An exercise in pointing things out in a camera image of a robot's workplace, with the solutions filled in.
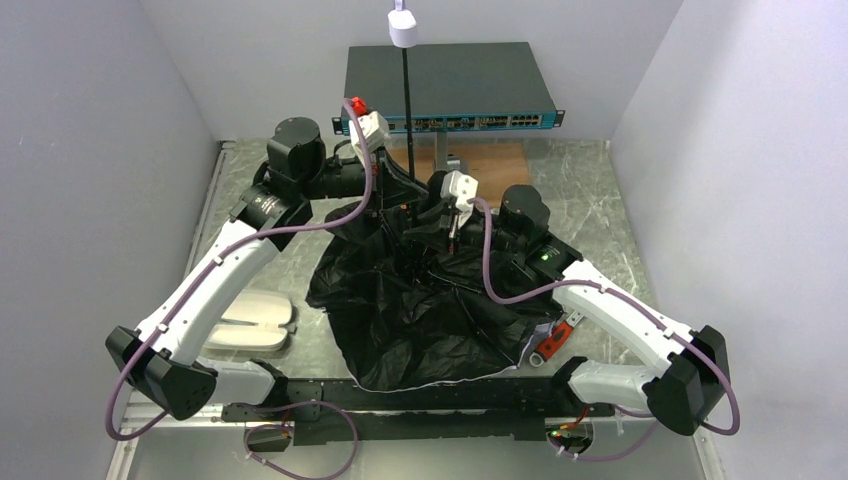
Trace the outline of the black folding umbrella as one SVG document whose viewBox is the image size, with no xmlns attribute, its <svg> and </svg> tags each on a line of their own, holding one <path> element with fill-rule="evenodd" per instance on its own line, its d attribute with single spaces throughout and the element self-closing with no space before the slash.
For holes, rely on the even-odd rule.
<svg viewBox="0 0 848 480">
<path fill-rule="evenodd" d="M 400 208 L 339 224 L 310 281 L 362 389 L 391 393 L 491 376 L 516 367 L 562 317 L 548 296 L 500 305 L 483 290 L 481 254 L 411 252 Z"/>
</svg>

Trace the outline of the beige umbrella case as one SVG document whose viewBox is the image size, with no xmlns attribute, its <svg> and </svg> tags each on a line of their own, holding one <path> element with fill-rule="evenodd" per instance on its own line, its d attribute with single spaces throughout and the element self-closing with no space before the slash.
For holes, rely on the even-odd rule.
<svg viewBox="0 0 848 480">
<path fill-rule="evenodd" d="M 276 351 L 295 316 L 290 298 L 279 292 L 243 290 L 213 327 L 204 347 L 214 350 Z"/>
</svg>

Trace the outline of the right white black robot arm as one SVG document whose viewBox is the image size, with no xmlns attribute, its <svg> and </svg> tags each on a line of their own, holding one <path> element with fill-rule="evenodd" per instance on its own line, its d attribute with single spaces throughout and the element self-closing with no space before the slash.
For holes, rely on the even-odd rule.
<svg viewBox="0 0 848 480">
<path fill-rule="evenodd" d="M 603 364 L 586 357 L 565 362 L 552 378 L 572 404 L 606 403 L 648 415 L 680 435 L 700 428 L 732 436 L 741 427 L 725 337 L 694 329 L 619 288 L 578 250 L 549 229 L 551 210 L 527 184 L 508 187 L 498 209 L 478 194 L 478 181 L 439 172 L 416 208 L 439 245 L 470 246 L 481 254 L 485 295 L 500 305 L 548 296 L 623 343 L 640 365 Z"/>
</svg>

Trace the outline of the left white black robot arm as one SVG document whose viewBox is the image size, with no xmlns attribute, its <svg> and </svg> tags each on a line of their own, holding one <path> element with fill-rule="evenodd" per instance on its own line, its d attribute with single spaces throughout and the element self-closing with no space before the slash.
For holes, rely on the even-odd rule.
<svg viewBox="0 0 848 480">
<path fill-rule="evenodd" d="M 200 263 L 154 313 L 107 336 L 121 384 L 177 420 L 213 402 L 273 407 L 285 401 L 286 377 L 268 363 L 221 362 L 201 352 L 254 276 L 296 234 L 316 229 L 313 201 L 354 197 L 351 217 L 366 218 L 425 196 L 424 185 L 388 154 L 391 126 L 382 115 L 361 115 L 348 127 L 349 141 L 333 155 L 311 119 L 294 117 L 276 127 L 266 160 Z"/>
</svg>

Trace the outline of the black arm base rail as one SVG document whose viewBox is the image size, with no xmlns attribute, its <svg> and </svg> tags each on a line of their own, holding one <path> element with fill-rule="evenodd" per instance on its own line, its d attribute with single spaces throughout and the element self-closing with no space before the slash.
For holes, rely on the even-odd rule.
<svg viewBox="0 0 848 480">
<path fill-rule="evenodd" d="M 282 405 L 291 412 L 260 413 L 224 406 L 228 423 L 286 421 L 297 446 L 348 440 L 355 428 L 363 441 L 507 437 L 542 441 L 559 422 L 582 416 L 585 424 L 611 417 L 611 406 L 579 408 L 555 397 L 544 377 L 494 377 L 397 393 L 372 393 L 351 380 L 292 379 Z"/>
</svg>

